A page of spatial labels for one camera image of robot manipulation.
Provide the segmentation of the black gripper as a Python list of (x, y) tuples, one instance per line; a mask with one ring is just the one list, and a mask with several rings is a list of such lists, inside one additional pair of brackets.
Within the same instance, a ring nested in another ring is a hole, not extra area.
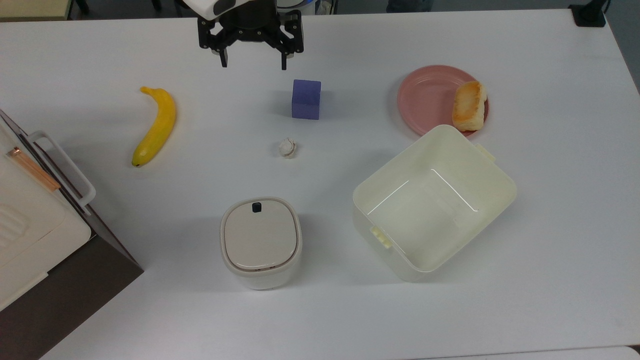
[[(278, 7), (275, 0), (215, 0), (210, 20), (198, 18), (198, 43), (218, 55), (227, 67), (227, 47), (236, 41), (266, 43), (281, 53), (281, 70), (288, 59), (305, 50), (302, 12)], [(212, 33), (220, 25), (217, 33)]]

